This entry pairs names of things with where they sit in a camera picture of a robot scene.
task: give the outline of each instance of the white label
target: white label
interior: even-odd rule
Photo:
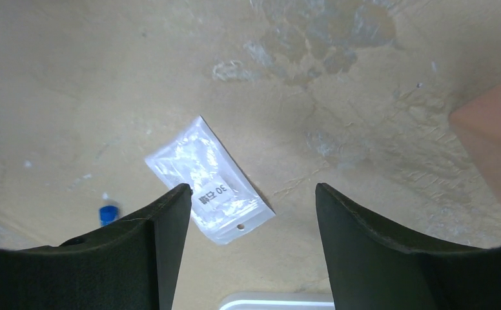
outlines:
[[[225,203],[234,197],[235,194],[226,184],[224,179],[221,176],[216,175],[194,196],[202,209],[214,210],[222,203]]]

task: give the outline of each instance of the black plastic part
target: black plastic part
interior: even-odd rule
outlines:
[[[0,309],[171,309],[190,208],[181,184],[59,247],[0,249]]]
[[[501,309],[501,247],[421,234],[327,184],[315,193],[337,309]]]

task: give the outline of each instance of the small transparent packet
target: small transparent packet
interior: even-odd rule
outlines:
[[[201,116],[145,161],[169,189],[191,186],[192,218],[217,244],[228,244],[275,215]]]

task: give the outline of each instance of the blue cap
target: blue cap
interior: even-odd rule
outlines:
[[[107,205],[98,210],[100,226],[106,226],[118,219],[119,209],[113,205]]]

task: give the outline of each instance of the stained surface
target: stained surface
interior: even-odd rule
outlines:
[[[175,309],[329,290],[327,182],[417,231],[501,244],[447,126],[501,81],[501,2],[0,0],[0,225],[59,244],[166,188],[143,158],[201,114],[277,217],[226,247],[190,225]]]

